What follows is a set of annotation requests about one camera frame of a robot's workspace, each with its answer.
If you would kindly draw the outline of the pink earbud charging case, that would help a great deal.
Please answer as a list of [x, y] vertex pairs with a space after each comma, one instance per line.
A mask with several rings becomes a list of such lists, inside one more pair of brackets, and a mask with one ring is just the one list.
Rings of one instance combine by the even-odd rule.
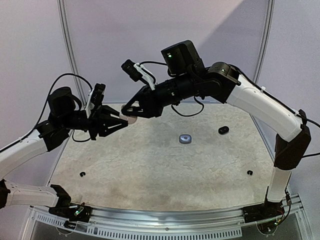
[[121, 110], [120, 110], [120, 113], [119, 113], [119, 118], [122, 119], [122, 120], [127, 121], [129, 125], [134, 124], [134, 123], [137, 121], [138, 117], [137, 117], [137, 116], [127, 116], [127, 115], [123, 115], [123, 114], [121, 113], [121, 111], [122, 111], [122, 109], [123, 109], [124, 107], [125, 107], [124, 104], [121, 105]]

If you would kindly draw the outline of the purple earbud charging case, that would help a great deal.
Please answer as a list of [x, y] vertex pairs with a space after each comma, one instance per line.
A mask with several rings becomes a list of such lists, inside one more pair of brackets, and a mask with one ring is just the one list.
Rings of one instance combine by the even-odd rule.
[[192, 136], [189, 134], [181, 134], [178, 140], [181, 144], [190, 144], [192, 142]]

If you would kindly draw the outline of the black earbud case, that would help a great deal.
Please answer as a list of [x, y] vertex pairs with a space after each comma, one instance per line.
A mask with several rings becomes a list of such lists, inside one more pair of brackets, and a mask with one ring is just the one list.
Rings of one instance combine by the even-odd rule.
[[225, 134], [227, 134], [229, 131], [230, 131], [230, 129], [229, 129], [228, 126], [223, 126], [223, 127], [220, 127], [220, 128], [218, 129], [218, 133], [219, 133], [220, 135], [225, 135]]

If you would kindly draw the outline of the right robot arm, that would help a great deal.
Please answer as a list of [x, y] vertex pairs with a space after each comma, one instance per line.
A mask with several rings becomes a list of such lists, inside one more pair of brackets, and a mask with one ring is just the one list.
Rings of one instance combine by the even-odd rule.
[[142, 63], [126, 60], [122, 70], [144, 86], [122, 108], [125, 116], [157, 118], [166, 106], [188, 98], [211, 97], [263, 121], [276, 132], [275, 159], [265, 202], [259, 206], [262, 218], [278, 210], [293, 169], [303, 158], [311, 133], [302, 110], [292, 110], [249, 80], [237, 67], [216, 62], [205, 67], [194, 44], [184, 40], [161, 51], [169, 79], [157, 83]]

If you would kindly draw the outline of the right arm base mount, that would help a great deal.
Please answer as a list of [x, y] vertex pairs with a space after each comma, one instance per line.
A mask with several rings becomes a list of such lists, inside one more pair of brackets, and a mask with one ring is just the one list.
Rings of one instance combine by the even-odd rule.
[[244, 222], [252, 223], [281, 216], [281, 218], [275, 223], [275, 225], [279, 225], [288, 217], [291, 211], [292, 200], [290, 197], [286, 198], [286, 203], [289, 207], [287, 215], [285, 215], [285, 209], [282, 201], [270, 202], [265, 199], [263, 203], [245, 206], [242, 208]]

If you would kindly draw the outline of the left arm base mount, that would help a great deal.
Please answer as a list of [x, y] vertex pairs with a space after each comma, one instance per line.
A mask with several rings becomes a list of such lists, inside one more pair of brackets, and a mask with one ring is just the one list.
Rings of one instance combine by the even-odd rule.
[[93, 211], [92, 207], [85, 203], [72, 203], [71, 197], [60, 185], [51, 184], [50, 187], [55, 191], [56, 196], [58, 197], [55, 206], [48, 209], [50, 214], [66, 218], [70, 222], [80, 221], [88, 223], [90, 221]]

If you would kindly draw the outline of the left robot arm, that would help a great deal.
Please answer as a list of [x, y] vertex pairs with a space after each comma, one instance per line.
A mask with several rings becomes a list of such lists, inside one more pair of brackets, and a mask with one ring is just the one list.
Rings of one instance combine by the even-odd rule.
[[71, 197], [59, 185], [34, 186], [5, 180], [5, 176], [27, 161], [50, 152], [69, 138], [70, 131], [80, 130], [95, 141], [129, 125], [128, 118], [108, 105], [103, 105], [105, 85], [90, 87], [86, 105], [73, 95], [68, 86], [50, 88], [45, 104], [47, 120], [35, 126], [16, 141], [0, 150], [0, 206], [46, 206], [55, 208], [63, 217], [74, 213]]

